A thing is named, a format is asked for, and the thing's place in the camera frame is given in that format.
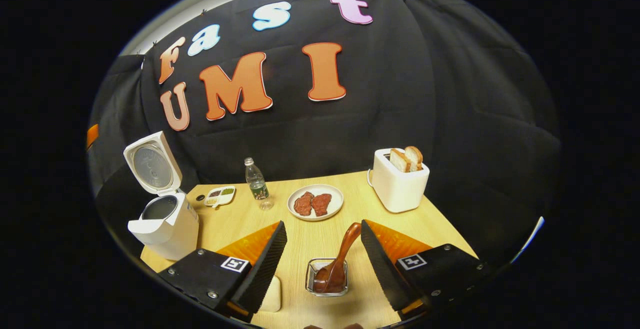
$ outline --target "meat slice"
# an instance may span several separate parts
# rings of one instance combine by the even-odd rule
[[[313,199],[314,195],[310,192],[304,193],[298,199],[295,199],[295,203],[293,204],[293,210],[302,217],[308,217],[311,215],[311,199]]]
[[[316,217],[327,215],[329,202],[331,202],[331,194],[320,194],[311,199],[311,207],[313,208],[313,211],[315,211]]]

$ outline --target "plastic water bottle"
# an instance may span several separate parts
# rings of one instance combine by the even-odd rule
[[[266,211],[274,206],[272,197],[269,195],[267,189],[267,183],[265,183],[265,177],[263,173],[254,164],[252,158],[245,158],[244,160],[244,177],[246,178],[249,189],[253,194],[253,197],[258,201],[260,209]]]

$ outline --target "white appliance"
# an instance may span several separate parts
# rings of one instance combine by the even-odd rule
[[[142,188],[158,194],[128,222],[128,231],[163,258],[179,261],[196,249],[200,220],[180,190],[183,174],[164,133],[128,145],[124,158]]]
[[[366,179],[375,190],[386,210],[401,213],[418,208],[425,194],[429,168],[422,163],[422,170],[401,172],[389,160],[391,148],[378,149],[373,155],[373,177],[366,173]]]

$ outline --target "wooden spoon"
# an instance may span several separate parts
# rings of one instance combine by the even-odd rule
[[[345,257],[356,238],[361,234],[359,222],[351,224],[342,239],[338,256],[327,266],[318,270],[313,279],[313,291],[316,293],[340,293],[345,288]]]

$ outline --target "toast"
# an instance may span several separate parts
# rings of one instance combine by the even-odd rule
[[[397,149],[391,149],[391,156],[389,156],[389,161],[396,167],[400,172],[408,173],[411,170],[411,160],[407,158],[404,153],[401,153]]]
[[[423,169],[423,154],[415,146],[407,146],[404,155],[411,161],[409,172],[418,172]]]

